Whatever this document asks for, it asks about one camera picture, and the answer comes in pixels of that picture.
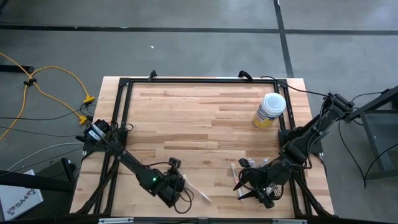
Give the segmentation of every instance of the wooden table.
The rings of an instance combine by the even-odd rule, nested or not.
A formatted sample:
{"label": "wooden table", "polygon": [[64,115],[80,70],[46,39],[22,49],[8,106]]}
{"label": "wooden table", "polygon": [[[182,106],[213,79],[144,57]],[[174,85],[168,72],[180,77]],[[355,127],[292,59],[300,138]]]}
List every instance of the wooden table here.
{"label": "wooden table", "polygon": [[[95,120],[111,120],[119,78],[104,77]],[[300,78],[290,78],[288,84],[305,89]],[[307,95],[289,91],[296,125],[303,126],[312,118]],[[139,186],[134,174],[120,165],[112,216],[294,217],[289,183],[272,209],[266,209],[255,198],[241,202],[237,200],[238,191],[232,191],[235,186],[232,162],[239,166],[238,159],[245,157],[260,163],[263,158],[275,158],[279,151],[279,122],[268,129],[259,129],[252,123],[259,102],[270,92],[274,92],[274,87],[269,84],[135,83],[127,119],[134,130],[129,133],[126,149],[143,164],[168,161],[169,157],[181,159],[181,173],[209,196],[211,203],[194,191],[192,209],[179,215],[158,197],[150,196]],[[95,152],[83,161],[71,212],[81,208],[98,185],[103,156],[104,153]],[[323,166],[316,157],[312,162],[313,168],[305,171],[308,187],[324,208],[333,213]],[[304,210],[302,194],[297,188],[300,208]],[[187,205],[183,200],[177,202],[182,211]]]}

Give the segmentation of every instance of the gray concrete floor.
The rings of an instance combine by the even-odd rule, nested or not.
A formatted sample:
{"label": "gray concrete floor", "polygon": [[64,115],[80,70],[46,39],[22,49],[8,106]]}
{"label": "gray concrete floor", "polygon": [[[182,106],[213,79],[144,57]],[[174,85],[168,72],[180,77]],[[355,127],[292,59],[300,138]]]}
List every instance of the gray concrete floor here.
{"label": "gray concrete floor", "polygon": [[[315,1],[280,0],[286,29],[397,29],[398,3],[393,0]],[[271,0],[12,0],[0,22],[135,27],[277,28]],[[105,75],[235,77],[246,70],[255,77],[286,77],[279,34],[209,34],[151,32],[43,32],[0,30],[0,52],[36,68],[58,65],[76,73],[92,95],[98,96]],[[383,91],[398,83],[398,36],[288,35],[290,58],[297,78],[308,90],[339,93],[346,98]],[[9,64],[0,58],[0,64]],[[15,116],[22,101],[25,75],[0,74],[0,116]],[[84,92],[69,75],[46,71],[38,75],[48,93],[78,108]],[[312,113],[322,99],[309,96]],[[372,96],[356,101],[365,104]],[[62,105],[44,98],[34,88],[24,117],[48,118],[67,113]],[[8,126],[10,120],[0,120]],[[18,121],[15,128],[70,135],[83,130],[74,115],[55,121]],[[372,154],[363,129],[342,124],[343,136],[360,166]],[[0,143],[0,169],[53,144],[74,138],[53,138],[11,131]],[[359,171],[344,149],[337,127],[322,140],[328,184],[335,212],[345,218],[397,222],[398,179],[376,180],[365,190]],[[76,149],[60,147],[26,161],[29,165]],[[80,166],[81,152],[67,156]],[[44,162],[33,166],[41,170]]]}

